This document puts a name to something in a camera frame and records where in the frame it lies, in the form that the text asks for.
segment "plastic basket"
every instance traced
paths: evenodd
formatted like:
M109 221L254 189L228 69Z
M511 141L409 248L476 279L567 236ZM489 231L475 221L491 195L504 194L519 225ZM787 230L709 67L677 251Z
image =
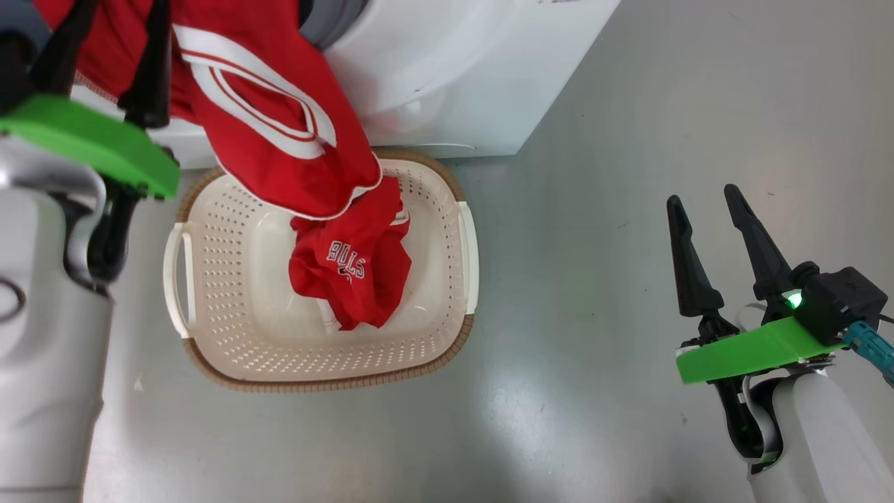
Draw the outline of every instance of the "plastic basket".
M327 331L316 299L295 294L291 214L212 170L185 197L164 253L164 296L192 361L230 389L359 388L427 374L472 329L478 297L475 225L462 190L437 161L378 150L401 181L413 260L401 306L381 329ZM177 285L180 248L185 292Z

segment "washing machine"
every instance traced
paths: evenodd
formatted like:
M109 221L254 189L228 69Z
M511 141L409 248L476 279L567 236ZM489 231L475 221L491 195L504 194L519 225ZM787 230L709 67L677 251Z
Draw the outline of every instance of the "washing machine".
M296 0L370 142L436 158L513 155L619 0ZM72 95L115 113L78 87ZM209 167L202 128L153 132L185 168Z

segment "floor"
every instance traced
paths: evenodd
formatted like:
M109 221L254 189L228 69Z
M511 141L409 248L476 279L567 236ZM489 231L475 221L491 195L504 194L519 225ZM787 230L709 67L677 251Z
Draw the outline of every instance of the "floor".
M715 394L675 371L696 322L677 314L664 202L686 203L730 316L753 279L725 183L792 264L854 265L894 292L892 15L883 0L624 0L516 157L450 163L482 290L465 348L423 378L217 387L164 308L177 205L145 204L85 500L753 501ZM894 395L839 359L831 376L894 465Z

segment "white trim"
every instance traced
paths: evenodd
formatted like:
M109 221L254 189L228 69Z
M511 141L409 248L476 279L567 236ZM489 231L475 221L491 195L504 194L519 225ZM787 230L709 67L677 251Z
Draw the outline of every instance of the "white trim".
M465 201L460 207L460 240L462 250L462 280L466 294L466 314L475 314L478 307L478 288L481 285L481 271L478 265L478 234L472 210Z
M394 220L391 222L390 226L402 226L409 222L409 213L407 210L398 211L396 215L394 215Z
M255 82L256 84L275 92L291 96L308 106L316 119L316 134L330 145L337 145L335 140L335 126L325 110L291 82L284 79L273 68L270 68L260 58L251 54L245 47L228 38L210 31L196 30L178 24L173 25L177 42L182 50L197 52L201 55L182 55L183 60L190 64L201 64L213 68L219 68ZM218 61L208 57L223 59Z
M177 290L177 255L180 251L181 243L186 244L184 248L186 263L186 302L187 315L183 316L180 304L180 294ZM192 268L192 238L185 228L185 224L177 223L173 225L171 233L168 235L167 244L164 247L164 260L162 262L162 284L164 289L164 304L168 310L168 316L181 338L188 339L190 335L190 326L196 322L196 287Z
M326 329L326 333L332 335L337 332L338 329L342 327L342 324L335 318L335 311L333 311L333 306L329 301L326 299L316 299L316 306L320 308L320 316L323 319L323 326Z
M225 89L229 89L230 92L233 91L223 81L224 75L219 69L199 64L193 64L191 69L192 77L196 80L198 87L205 93L205 96L207 96L208 99L222 108L223 111L242 121L257 134L263 136L265 140L269 141L282 152L300 159L316 159L325 153L325 149L320 145L319 141L301 141L286 136L270 124L279 123L261 114L257 109L249 107L246 103L245 106L252 110L255 115L249 113L240 104L240 102L245 103L244 100L241 98L233 99L226 94ZM220 83L215 80L215 76L220 80ZM289 132L294 131L290 128L285 129ZM302 136L308 139L314 138L313 134L309 132L302 132Z
M284 211L288 211L288 212L291 213L292 215L294 215L294 216L296 216L296 217L304 218L305 220L313 220L313 221L315 221L315 222L324 222L324 221L326 221L326 220L333 220L333 219L335 219L335 218L338 218L338 217L344 215L345 211L348 211L348 208L350 208L350 205L354 202L354 200L355 200L356 198L362 196L363 194L365 194L365 193L367 193L367 192L369 192L369 191L372 191L374 188L378 187L379 184L382 182L382 178L383 178L383 175L382 175L382 161L380 161L380 160L379 160L379 157L376 156L375 154L373 154L373 158L375 159L375 162L379 165L379 179L378 179L378 181L375 182L375 185L373 185L372 187L354 187L354 192L351 194L351 196L350 196L350 200L344 205L344 208L342 208L338 213L336 213L335 215L332 215L332 216L330 216L330 217L313 217L313 216L310 216L310 215L305 215L304 213L301 213L301 212L299 212L299 211L295 211L294 209L286 208L286 207L284 207L284 206L280 206L280 205L278 205L278 204L274 204L274 203L269 202L269 201L267 201L267 200L263 200L263 199L261 199L261 198L258 198L258 199L260 199L261 201L263 201L265 204L269 204L270 206L273 206L274 208L279 208L279 209L282 209L282 210L284 210ZM224 171L226 174L228 174L229 176L232 176L233 180L235 180L236 183L238 183L239 185L241 185L243 189L245 189L246 191L248 191L248 192L249 192L250 194L252 194L252 195L255 194L255 193L252 192L248 187L246 187L244 183L242 183L242 180L240 180L238 176L236 176L232 171L230 171L229 169L227 169L226 166L224 166L224 163L221 162L221 159L220 159L217 155L215 155L215 160L217 161L217 165L220 166L221 169L223 169L223 171Z
M177 37L177 43L182 51L193 54L182 54L184 61L190 64L192 75L199 88L215 105L230 115L233 115L252 130L260 134L272 145L282 152L295 158L318 158L325 152L321 145L324 141L333 147L338 145L336 141L335 126L325 110L291 82L284 79L273 68L268 66L260 58L252 54L245 47L210 31L197 30L179 24L173 25L173 31ZM226 83L224 72L234 73L240 77L256 83L266 90L271 90L295 99L301 105L307 123L307 132L297 131L286 127L274 119L261 114L256 108L249 105ZM316 138L316 141L299 141L283 133L283 131L301 138ZM369 186L356 186L342 208L337 214L327 217L313 217L305 215L293 209L284 208L277 204L271 204L284 209L298 217L307 220L331 220L338 218L348 210L350 204L366 192L378 187L382 182L382 163L378 157L373 156L378 165L379 176L375 183ZM217 164L230 176L236 179L240 185L244 184L234 172L227 169L224 163L217 159Z

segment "green led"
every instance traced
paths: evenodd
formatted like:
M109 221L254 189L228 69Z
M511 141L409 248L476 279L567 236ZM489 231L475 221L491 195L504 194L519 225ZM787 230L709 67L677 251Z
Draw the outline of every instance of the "green led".
M799 305L801 305L801 293L797 292L789 296L789 305L791 309L797 309Z

